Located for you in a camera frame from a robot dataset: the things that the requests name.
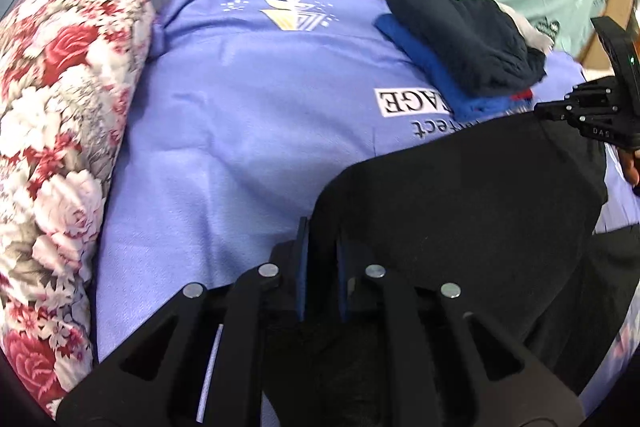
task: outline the human hand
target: human hand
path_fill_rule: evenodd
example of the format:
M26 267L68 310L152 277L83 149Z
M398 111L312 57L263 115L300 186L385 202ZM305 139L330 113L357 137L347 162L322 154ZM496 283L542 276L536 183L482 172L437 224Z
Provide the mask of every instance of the human hand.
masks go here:
M632 187L637 187L640 184L640 151L632 152L618 149L618 159L625 180Z

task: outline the floral pillow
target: floral pillow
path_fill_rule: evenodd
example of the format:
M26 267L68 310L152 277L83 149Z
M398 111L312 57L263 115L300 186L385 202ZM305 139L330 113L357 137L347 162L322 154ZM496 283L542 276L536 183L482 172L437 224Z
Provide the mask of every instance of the floral pillow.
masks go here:
M85 286L153 17L27 0L0 22L0 347L53 417L92 368Z

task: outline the das logo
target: das logo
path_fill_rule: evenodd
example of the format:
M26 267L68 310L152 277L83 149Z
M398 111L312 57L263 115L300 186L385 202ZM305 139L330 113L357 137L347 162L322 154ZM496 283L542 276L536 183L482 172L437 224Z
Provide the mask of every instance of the das logo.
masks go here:
M385 118L408 114L450 114L451 110L435 89L403 87L375 89L380 113Z
M593 128L593 131L591 131L593 133L593 136L599 137L599 138L604 138L604 139L610 139L611 138L611 133L609 131L604 131L602 129L598 129L597 127Z

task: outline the blue cloth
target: blue cloth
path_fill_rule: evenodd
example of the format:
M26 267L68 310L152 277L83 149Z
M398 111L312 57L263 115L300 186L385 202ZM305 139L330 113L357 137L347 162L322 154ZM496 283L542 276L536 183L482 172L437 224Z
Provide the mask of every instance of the blue cloth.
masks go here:
M344 168L475 123L455 120L374 26L387 11L384 0L172 0L159 15L96 260L100 360L183 285L231 283L294 239ZM546 71L536 100L582 81L568 55L551 54ZM615 162L602 230L638 219L630 187L612 180Z
M465 123L496 116L527 105L525 100L513 100L510 96L473 98L466 94L458 87L434 51L414 37L391 13L378 17L376 27L424 71L433 86L440 91L457 121Z

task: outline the metal rivet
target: metal rivet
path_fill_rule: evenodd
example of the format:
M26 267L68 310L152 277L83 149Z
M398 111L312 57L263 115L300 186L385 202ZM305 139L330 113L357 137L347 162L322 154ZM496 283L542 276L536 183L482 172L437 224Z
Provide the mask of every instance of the metal rivet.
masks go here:
M460 297L462 290L456 283L447 282L440 287L440 293L449 299L455 299L456 297Z
M258 273L263 277L276 277L280 269L271 263L263 264L258 268Z
M200 297L202 292L204 292L204 286L196 282L190 282L187 286L182 288L182 294L190 299Z
M367 274L367 277L371 277L372 279L380 279L385 276L386 270L384 266L380 266L380 264L370 264L364 270L364 273Z

